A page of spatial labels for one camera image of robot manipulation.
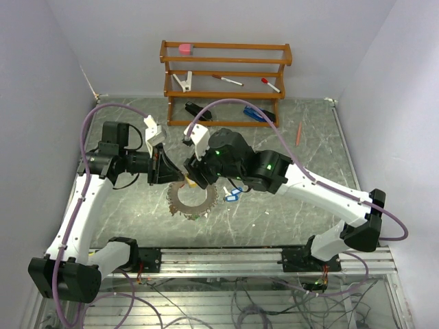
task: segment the marble surface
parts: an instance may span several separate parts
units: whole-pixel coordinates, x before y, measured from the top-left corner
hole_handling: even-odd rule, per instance
[[[205,106],[209,100],[181,99],[174,111],[174,118],[191,119],[184,109],[188,100]],[[181,169],[191,155],[191,148],[181,143],[184,127],[166,126],[167,99],[105,99],[102,103],[120,102],[130,104],[152,115],[167,130],[165,151]],[[253,101],[269,109],[263,101]],[[240,105],[218,106],[213,111],[214,119],[242,120]],[[280,102],[280,131],[292,151],[311,171],[337,183],[353,188],[354,179],[349,167],[346,151],[330,107],[324,100],[283,100]],[[104,108],[95,117],[91,127],[88,149],[100,140],[104,121],[123,121],[145,129],[142,118],[122,108]],[[302,134],[298,147],[296,134],[302,121]],[[220,127],[211,127],[211,133]],[[271,128],[234,127],[255,150],[273,149],[286,154]],[[130,134],[129,147],[136,147],[139,137]],[[132,179],[125,173],[119,176],[117,186]],[[182,215],[172,216],[166,200],[168,185],[147,184],[146,174],[136,184],[121,191],[112,191],[106,200],[91,247],[103,247],[113,236],[134,238],[142,247],[208,247],[284,245],[306,243],[312,234],[322,233],[338,222],[331,213],[286,196],[254,192],[242,195],[238,202],[224,203],[223,186],[231,190],[227,180],[218,180],[216,187],[218,204],[207,217],[197,221]],[[184,187],[181,199],[188,205],[204,200],[200,188]]]

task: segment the red marker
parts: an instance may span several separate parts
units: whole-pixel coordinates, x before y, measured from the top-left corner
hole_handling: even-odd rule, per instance
[[[264,77],[261,79],[261,81],[262,81],[264,84],[267,84],[268,86],[272,87],[272,89],[273,89],[274,91],[276,91],[276,92],[278,92],[278,93],[281,92],[278,88],[276,88],[276,87],[273,86],[271,83],[269,83],[268,80],[265,79]]]

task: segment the wooden shelf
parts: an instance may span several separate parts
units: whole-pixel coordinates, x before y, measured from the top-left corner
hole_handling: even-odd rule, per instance
[[[233,58],[233,57],[194,57],[194,56],[168,56],[167,48],[177,48],[181,44],[191,43],[193,48],[204,49],[245,49],[245,50],[268,50],[282,51],[283,57],[273,58]],[[167,42],[162,41],[160,49],[160,61],[165,63],[165,85],[163,93],[168,97],[168,125],[188,125],[190,121],[172,120],[172,112],[175,97],[194,97],[194,98],[239,98],[239,99],[270,99],[272,100],[273,113],[276,115],[276,127],[279,126],[278,101],[285,98],[285,87],[283,84],[283,70],[285,65],[292,64],[292,53],[288,44],[285,45],[256,45],[256,44],[237,44],[237,43],[212,43],[212,42]],[[182,90],[173,90],[171,77],[173,74],[184,75],[187,71],[172,70],[172,62],[204,62],[204,63],[242,63],[242,64],[278,64],[277,72],[245,72],[245,71],[192,71],[192,76],[210,76],[213,74],[224,77],[266,77],[275,78],[273,83],[280,93],[276,92],[248,92],[248,91],[212,91],[212,90],[192,90],[183,92]],[[247,122],[247,121],[201,121],[203,125],[214,126],[242,126],[242,127],[268,127],[264,122]]]

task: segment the orange pencil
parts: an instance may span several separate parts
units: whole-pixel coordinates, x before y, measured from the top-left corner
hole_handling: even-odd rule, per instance
[[[297,129],[296,146],[299,146],[301,132],[302,132],[302,121],[299,123],[299,129]]]

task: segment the wall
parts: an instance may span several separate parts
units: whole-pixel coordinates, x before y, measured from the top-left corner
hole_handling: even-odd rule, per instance
[[[27,266],[59,228],[93,96],[44,0],[0,3],[0,327],[18,328]]]
[[[381,188],[410,230],[391,244],[417,328],[437,328],[439,6],[398,0],[338,110],[361,187]],[[386,218],[383,236],[401,230]]]
[[[394,2],[49,0],[97,93],[163,95],[165,39],[289,43],[287,96],[301,98],[340,96]]]

